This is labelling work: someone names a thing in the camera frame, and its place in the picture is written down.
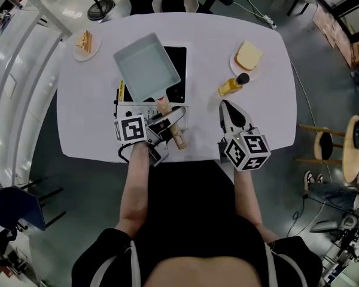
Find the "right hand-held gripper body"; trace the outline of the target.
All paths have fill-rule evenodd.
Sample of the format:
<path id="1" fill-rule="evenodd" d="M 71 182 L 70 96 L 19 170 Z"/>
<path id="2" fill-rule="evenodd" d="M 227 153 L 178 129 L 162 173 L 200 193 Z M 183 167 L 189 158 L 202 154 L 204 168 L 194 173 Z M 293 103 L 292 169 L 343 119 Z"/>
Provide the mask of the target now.
<path id="1" fill-rule="evenodd" d="M 226 133 L 218 143 L 220 160 L 238 171 L 257 170 L 271 155 L 267 140 L 258 128 Z"/>

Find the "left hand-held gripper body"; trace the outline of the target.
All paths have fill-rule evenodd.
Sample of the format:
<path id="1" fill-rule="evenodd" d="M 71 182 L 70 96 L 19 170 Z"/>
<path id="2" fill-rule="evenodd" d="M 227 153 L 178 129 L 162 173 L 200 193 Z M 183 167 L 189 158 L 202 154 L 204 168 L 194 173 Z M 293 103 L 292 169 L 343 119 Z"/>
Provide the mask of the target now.
<path id="1" fill-rule="evenodd" d="M 122 152 L 138 142 L 146 142 L 150 153 L 150 165 L 156 167 L 169 155 L 168 141 L 171 139 L 168 115 L 157 115 L 148 120 L 142 114 L 122 118 L 114 122 L 117 140 L 121 143 L 118 156 L 126 163 L 129 160 Z"/>

